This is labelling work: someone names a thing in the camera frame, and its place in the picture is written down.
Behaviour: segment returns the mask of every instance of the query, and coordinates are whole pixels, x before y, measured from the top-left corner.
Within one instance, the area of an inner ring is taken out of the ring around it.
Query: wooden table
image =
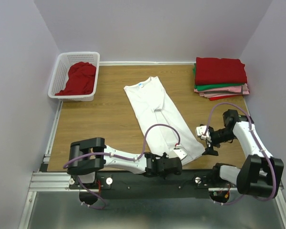
[[[159,77],[192,133],[200,124],[206,124],[217,103],[231,102],[246,110],[242,96],[211,102],[194,93],[192,65],[101,66],[92,102],[63,103],[48,171],[64,171],[70,143],[93,137],[105,138],[107,145],[118,150],[140,153],[143,134],[123,88],[149,76]],[[215,130],[224,127],[222,115],[229,108],[222,105],[214,111],[211,126]],[[202,156],[184,169],[212,168],[216,162],[241,167],[245,161],[238,141],[222,144],[218,153],[219,156]]]

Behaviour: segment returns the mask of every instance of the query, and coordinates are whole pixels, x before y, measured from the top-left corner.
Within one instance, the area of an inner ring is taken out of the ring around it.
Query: red folded shirt
[[[90,63],[79,62],[71,66],[64,90],[55,95],[82,95],[93,92],[96,67]]]
[[[239,94],[234,94],[234,95],[224,95],[224,96],[218,96],[218,97],[211,97],[211,98],[209,98],[209,100],[210,100],[210,101],[214,101],[214,100],[230,98],[230,97],[238,96],[238,95],[239,95]]]
[[[196,85],[247,83],[245,65],[239,59],[196,58]]]

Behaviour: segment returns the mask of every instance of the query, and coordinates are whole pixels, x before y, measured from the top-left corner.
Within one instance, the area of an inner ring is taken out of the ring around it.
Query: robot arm
[[[249,130],[249,122],[246,116],[238,115],[236,110],[228,110],[224,113],[225,128],[214,131],[209,128],[204,135],[206,126],[196,128],[199,138],[206,140],[207,148],[205,154],[217,155],[213,147],[220,147],[220,144],[238,139],[244,151],[246,161],[241,169],[231,165],[217,163],[214,167],[215,177],[227,180],[237,186],[241,194],[259,197],[268,197],[272,192],[272,175],[262,152],[259,150],[256,141]],[[281,181],[284,164],[281,159],[274,158],[262,144],[261,139],[255,131],[255,125],[251,128],[263,148],[266,156],[270,159],[276,175],[276,183]]]
[[[281,181],[284,169],[282,160],[274,158],[265,149],[255,131],[254,124],[249,130],[249,120],[246,116],[239,115],[236,110],[228,110],[224,113],[223,118],[225,126],[223,129],[215,131],[209,127],[207,132],[207,126],[200,126],[196,129],[197,136],[206,140],[207,148],[203,155],[218,155],[214,147],[220,147],[223,142],[238,139],[244,150],[246,160],[241,168],[217,163],[208,177],[211,177],[214,183],[229,181],[235,184],[241,194],[269,197],[273,191],[272,174],[264,154],[259,149],[262,147],[265,155],[269,158],[275,171],[277,184]],[[251,131],[254,132],[260,146],[257,145]],[[91,151],[95,158],[90,158],[92,154],[89,153]],[[123,169],[144,177],[166,178],[168,174],[181,174],[181,160],[185,157],[186,152],[178,147],[162,156],[151,153],[139,155],[126,153],[106,146],[105,139],[97,137],[72,143],[69,162],[64,168],[68,168],[68,174],[73,177],[78,176],[86,184],[95,182],[95,172],[104,167]],[[277,194],[279,185],[275,187],[274,196]]]
[[[69,160],[95,152],[95,158],[83,157],[68,165],[67,173],[73,176],[84,176],[102,168],[118,168],[145,177],[166,177],[168,174],[181,174],[181,161],[186,157],[182,148],[175,148],[169,154],[157,156],[151,153],[132,154],[116,150],[105,145],[105,139],[97,137],[71,144]]]

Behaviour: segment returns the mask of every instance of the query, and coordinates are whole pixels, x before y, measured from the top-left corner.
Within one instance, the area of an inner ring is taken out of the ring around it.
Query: pink folded shirt
[[[201,97],[205,98],[212,98],[212,97],[217,97],[217,96],[226,96],[226,95],[236,95],[236,94],[249,94],[249,91],[243,91],[243,93],[231,93],[231,94],[204,94],[204,93],[199,93]]]
[[[240,86],[219,87],[219,88],[203,90],[203,91],[200,91],[200,92],[197,89],[194,89],[194,91],[197,92],[197,93],[216,92],[216,91],[227,91],[227,92],[241,93],[242,89],[243,89],[243,91],[247,91],[248,90],[248,85],[245,83],[244,85],[240,85]]]

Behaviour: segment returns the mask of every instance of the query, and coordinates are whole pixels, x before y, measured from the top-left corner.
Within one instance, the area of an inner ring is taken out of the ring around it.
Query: laundry basket
[[[91,94],[83,95],[55,95],[63,90],[69,79],[68,71],[78,62],[89,62],[96,67],[94,88]],[[65,52],[58,56],[48,91],[50,98],[61,99],[64,102],[92,101],[96,91],[99,74],[100,54],[98,52]]]

